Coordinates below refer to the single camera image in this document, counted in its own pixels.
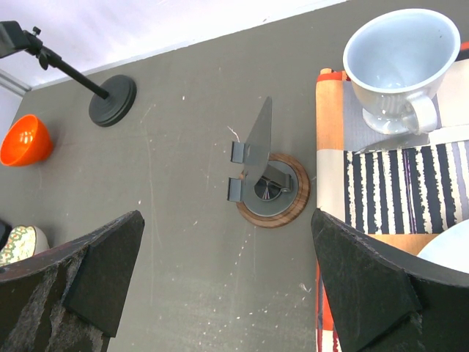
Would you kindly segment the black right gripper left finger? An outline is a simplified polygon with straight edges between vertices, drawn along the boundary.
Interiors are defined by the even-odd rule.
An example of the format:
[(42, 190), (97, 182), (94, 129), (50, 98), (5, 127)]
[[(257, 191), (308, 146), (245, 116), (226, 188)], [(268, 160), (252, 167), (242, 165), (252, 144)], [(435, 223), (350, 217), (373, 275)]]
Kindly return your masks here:
[(133, 210), (87, 235), (1, 267), (2, 351), (107, 351), (145, 221)]

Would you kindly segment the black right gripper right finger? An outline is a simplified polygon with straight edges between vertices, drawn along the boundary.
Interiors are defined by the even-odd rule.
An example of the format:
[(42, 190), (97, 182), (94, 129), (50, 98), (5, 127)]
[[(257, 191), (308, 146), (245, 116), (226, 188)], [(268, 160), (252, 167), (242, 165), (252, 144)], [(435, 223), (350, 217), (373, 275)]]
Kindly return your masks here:
[(316, 209), (314, 248), (343, 351), (467, 351), (468, 275)]

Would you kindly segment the grey metal phone stand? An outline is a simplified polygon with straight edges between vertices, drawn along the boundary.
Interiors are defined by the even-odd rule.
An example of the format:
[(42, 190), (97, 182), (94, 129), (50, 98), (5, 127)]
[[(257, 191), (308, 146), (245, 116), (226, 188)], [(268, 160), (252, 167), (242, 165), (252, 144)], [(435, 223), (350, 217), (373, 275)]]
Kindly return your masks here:
[(305, 209), (311, 183), (306, 169), (291, 155), (271, 151), (273, 101), (266, 97), (245, 142), (232, 142), (230, 161), (241, 164), (238, 178), (229, 178), (227, 200), (255, 226), (283, 227)]

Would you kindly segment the patterned floral small bowl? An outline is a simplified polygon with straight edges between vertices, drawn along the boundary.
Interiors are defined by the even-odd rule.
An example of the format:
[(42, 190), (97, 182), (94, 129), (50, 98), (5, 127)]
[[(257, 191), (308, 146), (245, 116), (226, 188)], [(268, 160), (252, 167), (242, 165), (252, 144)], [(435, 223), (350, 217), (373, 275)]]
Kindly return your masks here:
[(45, 233), (36, 226), (17, 226), (12, 229), (1, 250), (1, 266), (16, 263), (49, 250)]

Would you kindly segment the white plate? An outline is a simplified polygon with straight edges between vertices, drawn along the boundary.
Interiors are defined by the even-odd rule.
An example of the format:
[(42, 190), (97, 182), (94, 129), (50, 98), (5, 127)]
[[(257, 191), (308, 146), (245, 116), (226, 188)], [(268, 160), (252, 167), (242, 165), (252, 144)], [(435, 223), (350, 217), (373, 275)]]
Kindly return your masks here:
[(417, 257), (446, 268), (469, 273), (469, 223), (464, 220), (431, 240)]

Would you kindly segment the colourful patchwork placemat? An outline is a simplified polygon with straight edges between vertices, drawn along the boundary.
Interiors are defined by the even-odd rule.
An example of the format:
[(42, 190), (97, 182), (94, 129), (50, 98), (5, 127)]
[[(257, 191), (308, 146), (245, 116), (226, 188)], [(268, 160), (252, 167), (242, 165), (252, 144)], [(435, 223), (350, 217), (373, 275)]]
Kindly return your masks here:
[[(468, 220), (468, 45), (435, 97), (438, 129), (419, 142), (386, 146), (361, 119), (343, 71), (316, 84), (317, 209), (404, 252)], [(343, 351), (317, 261), (318, 351)]]

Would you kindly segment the orange bowl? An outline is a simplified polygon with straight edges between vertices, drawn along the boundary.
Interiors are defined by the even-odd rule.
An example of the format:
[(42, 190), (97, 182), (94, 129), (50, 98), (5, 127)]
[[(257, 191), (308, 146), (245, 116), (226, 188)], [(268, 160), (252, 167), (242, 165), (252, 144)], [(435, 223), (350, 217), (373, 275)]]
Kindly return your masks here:
[(46, 125), (33, 114), (27, 114), (8, 130), (1, 144), (4, 166), (28, 166), (44, 161), (53, 151)]

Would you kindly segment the light blue ceramic cup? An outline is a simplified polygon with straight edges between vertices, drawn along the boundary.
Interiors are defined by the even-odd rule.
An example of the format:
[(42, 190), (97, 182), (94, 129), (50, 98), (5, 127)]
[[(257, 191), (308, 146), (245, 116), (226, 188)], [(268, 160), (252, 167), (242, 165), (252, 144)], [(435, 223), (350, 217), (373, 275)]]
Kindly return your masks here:
[(343, 65), (365, 123), (385, 135), (434, 131), (432, 100), (460, 46), (455, 23), (434, 10), (396, 10), (364, 24), (345, 45)]

